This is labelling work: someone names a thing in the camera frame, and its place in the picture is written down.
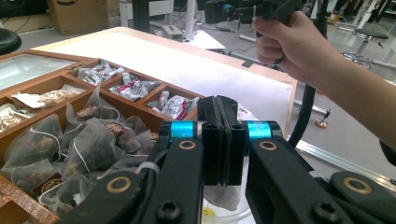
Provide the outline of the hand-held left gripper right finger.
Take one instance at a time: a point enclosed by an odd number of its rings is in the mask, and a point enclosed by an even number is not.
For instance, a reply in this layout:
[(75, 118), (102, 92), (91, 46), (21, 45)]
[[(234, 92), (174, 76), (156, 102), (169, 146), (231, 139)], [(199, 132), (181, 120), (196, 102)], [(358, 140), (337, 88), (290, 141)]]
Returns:
[(273, 120), (237, 119), (238, 103), (228, 97), (218, 97), (220, 119), (225, 133), (222, 136), (224, 155), (221, 162), (222, 186), (242, 183), (244, 158), (249, 156), (253, 141), (263, 138), (283, 137), (279, 124)]

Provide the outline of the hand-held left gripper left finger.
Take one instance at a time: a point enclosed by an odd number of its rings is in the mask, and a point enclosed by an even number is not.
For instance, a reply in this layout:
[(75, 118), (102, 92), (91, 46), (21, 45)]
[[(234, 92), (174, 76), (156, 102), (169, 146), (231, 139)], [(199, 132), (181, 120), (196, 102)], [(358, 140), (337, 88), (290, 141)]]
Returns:
[(221, 182), (221, 141), (223, 127), (219, 97), (209, 96), (197, 102), (196, 120), (168, 120), (161, 125), (160, 135), (174, 139), (193, 138), (203, 144), (204, 184), (216, 186)]

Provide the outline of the grey mesh tea bag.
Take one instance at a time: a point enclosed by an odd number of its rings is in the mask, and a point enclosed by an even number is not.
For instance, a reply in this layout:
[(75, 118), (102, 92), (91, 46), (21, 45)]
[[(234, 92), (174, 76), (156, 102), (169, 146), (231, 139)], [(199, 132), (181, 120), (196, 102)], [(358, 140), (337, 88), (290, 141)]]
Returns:
[[(256, 117), (244, 106), (237, 107), (237, 120), (256, 120)], [(229, 211), (235, 211), (241, 201), (241, 186), (205, 186), (204, 198), (215, 205)]]

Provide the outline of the clear glass cup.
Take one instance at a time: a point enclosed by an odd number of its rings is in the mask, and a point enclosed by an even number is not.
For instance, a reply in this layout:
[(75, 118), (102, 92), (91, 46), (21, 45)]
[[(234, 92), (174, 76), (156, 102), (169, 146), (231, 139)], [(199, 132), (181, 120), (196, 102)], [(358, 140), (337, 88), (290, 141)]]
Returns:
[(235, 211), (203, 202), (202, 224), (256, 224), (246, 201), (241, 200)]

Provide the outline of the wooden box with glass lid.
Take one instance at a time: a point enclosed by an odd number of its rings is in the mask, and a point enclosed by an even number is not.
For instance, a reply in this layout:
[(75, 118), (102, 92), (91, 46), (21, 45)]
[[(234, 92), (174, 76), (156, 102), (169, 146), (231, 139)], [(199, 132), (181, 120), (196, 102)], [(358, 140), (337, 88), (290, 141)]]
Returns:
[[(51, 53), (40, 50), (28, 49), (23, 52), (15, 52), (0, 56), (0, 75), (5, 72), (3, 68), (10, 67), (17, 70), (12, 78), (25, 75), (23, 82), (3, 89), (0, 88), (0, 105), (11, 103), (18, 108), (26, 108), (27, 105), (16, 99), (13, 94), (17, 91), (22, 93), (46, 93), (59, 90), (63, 85), (82, 88), (83, 93), (66, 99), (57, 105), (44, 108), (30, 108), (35, 116), (25, 120), (6, 131), (0, 133), (0, 167), (4, 165), (4, 154), (8, 145), (23, 131), (50, 114), (56, 114), (60, 125), (66, 126), (66, 105), (71, 104), (75, 110), (82, 110), (96, 87), (78, 78), (79, 68), (93, 68), (99, 64), (96, 58)], [(116, 75), (100, 84), (99, 96), (106, 102), (115, 106), (125, 117), (138, 116), (147, 127), (157, 133), (161, 123), (168, 119), (163, 114), (147, 107), (148, 102), (154, 101), (162, 91), (170, 91), (173, 95), (184, 96), (193, 99), (195, 92), (187, 91), (173, 84), (163, 81), (159, 87), (150, 91), (148, 95), (136, 101), (127, 100), (109, 91), (109, 88), (121, 84), (122, 76)], [(0, 224), (23, 224), (26, 221), (32, 224), (54, 224), (59, 218), (42, 206), (36, 199), (13, 185), (0, 175)]]

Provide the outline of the pile of red green packets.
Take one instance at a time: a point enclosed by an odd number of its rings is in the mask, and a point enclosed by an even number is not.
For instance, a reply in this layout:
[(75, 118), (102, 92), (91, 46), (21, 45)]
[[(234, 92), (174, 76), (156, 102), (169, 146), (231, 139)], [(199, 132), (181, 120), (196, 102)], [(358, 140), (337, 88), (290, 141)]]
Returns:
[(124, 71), (125, 69), (123, 67), (113, 68), (107, 61), (101, 60), (99, 64), (92, 68), (79, 68), (78, 78), (97, 86)]
[(197, 106), (198, 100), (198, 97), (189, 99), (162, 91), (157, 100), (147, 103), (147, 107), (172, 119), (183, 120)]
[(143, 98), (162, 84), (161, 81), (140, 80), (130, 73), (123, 73), (122, 81), (122, 85), (113, 86), (109, 90), (131, 101)]

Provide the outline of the red stand foot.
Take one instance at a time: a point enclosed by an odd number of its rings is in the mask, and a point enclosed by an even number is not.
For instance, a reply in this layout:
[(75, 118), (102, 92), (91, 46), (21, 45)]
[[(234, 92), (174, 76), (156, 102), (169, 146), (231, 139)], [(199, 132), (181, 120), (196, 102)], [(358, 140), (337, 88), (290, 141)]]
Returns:
[(328, 110), (321, 119), (315, 121), (315, 125), (320, 129), (326, 129), (328, 127), (327, 118), (330, 116), (331, 110)]

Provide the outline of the black stool with chrome base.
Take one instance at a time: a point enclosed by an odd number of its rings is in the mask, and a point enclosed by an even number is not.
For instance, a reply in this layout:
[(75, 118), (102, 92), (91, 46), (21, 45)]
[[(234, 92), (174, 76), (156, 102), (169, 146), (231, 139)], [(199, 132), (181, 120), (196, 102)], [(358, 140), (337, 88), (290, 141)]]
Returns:
[(382, 42), (388, 40), (389, 37), (378, 31), (364, 28), (354, 29), (352, 34), (358, 38), (361, 38), (362, 43), (355, 52), (343, 52), (342, 55), (353, 63), (371, 69), (374, 61), (366, 56), (363, 56), (362, 53), (370, 41), (381, 44)]

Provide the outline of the pile of mesh tea bags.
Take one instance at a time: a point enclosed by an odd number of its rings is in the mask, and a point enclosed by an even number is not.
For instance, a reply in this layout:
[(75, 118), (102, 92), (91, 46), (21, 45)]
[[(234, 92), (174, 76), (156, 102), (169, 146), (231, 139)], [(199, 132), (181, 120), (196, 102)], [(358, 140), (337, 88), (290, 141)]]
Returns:
[(125, 117), (94, 91), (84, 108), (65, 105), (66, 126), (52, 113), (7, 145), (0, 175), (61, 217), (98, 179), (140, 167), (158, 134), (137, 115)]

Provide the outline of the large cardboard box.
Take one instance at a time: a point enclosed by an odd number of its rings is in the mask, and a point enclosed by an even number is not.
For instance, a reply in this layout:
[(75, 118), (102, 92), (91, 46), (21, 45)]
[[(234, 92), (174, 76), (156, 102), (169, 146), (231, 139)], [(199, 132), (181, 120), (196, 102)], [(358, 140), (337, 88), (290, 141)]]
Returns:
[(61, 35), (83, 35), (109, 26), (106, 0), (47, 0), (47, 5)]

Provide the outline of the beige tea packet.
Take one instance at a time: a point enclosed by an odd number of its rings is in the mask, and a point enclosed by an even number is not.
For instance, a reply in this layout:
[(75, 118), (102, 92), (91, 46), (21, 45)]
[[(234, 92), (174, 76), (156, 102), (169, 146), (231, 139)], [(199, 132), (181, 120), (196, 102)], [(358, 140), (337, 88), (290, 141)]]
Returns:
[(44, 108), (57, 105), (67, 98), (72, 98), (84, 92), (84, 89), (64, 84), (59, 90), (48, 91), (42, 94), (15, 92), (13, 98), (31, 108)]

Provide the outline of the brown white tea packet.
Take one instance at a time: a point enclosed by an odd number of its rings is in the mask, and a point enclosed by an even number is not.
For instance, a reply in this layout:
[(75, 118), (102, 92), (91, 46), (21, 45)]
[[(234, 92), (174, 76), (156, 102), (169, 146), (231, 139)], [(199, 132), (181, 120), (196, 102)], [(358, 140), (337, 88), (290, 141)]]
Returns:
[(26, 109), (18, 109), (14, 104), (4, 104), (0, 106), (0, 133), (16, 126), (35, 116), (35, 113)]

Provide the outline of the black round stool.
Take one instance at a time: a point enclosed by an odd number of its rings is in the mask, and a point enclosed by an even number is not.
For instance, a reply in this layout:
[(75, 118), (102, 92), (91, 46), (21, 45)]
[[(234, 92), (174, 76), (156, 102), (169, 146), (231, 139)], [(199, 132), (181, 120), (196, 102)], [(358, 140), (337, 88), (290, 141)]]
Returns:
[(21, 38), (5, 28), (0, 28), (0, 55), (9, 54), (21, 47)]

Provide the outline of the white desk frame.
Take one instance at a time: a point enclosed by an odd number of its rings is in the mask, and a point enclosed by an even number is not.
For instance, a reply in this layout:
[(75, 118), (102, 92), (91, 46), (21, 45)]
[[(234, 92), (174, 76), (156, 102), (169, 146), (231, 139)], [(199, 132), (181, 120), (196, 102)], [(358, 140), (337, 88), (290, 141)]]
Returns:
[(185, 40), (192, 41), (194, 39), (193, 25), (195, 15), (196, 0), (187, 1), (187, 15), (186, 15), (186, 27), (185, 27)]

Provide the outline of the aluminium rail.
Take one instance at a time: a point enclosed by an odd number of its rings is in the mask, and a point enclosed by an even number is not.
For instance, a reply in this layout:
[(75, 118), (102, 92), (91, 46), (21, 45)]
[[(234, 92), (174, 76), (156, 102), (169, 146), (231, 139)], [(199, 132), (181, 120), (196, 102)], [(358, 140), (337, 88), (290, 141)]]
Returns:
[(396, 180), (395, 179), (375, 173), (374, 171), (366, 169), (356, 163), (342, 159), (341, 157), (336, 156), (330, 152), (327, 152), (321, 148), (310, 145), (310, 144), (306, 143), (305, 141), (300, 141), (297, 144), (296, 148), (300, 152), (303, 152), (304, 154), (307, 154), (313, 158), (316, 158), (317, 160), (325, 161), (332, 166), (338, 167), (343, 170), (355, 172), (355, 173), (358, 173), (361, 175), (365, 175), (365, 176), (371, 178), (372, 180), (374, 180), (379, 185), (381, 185), (391, 191), (396, 192)]

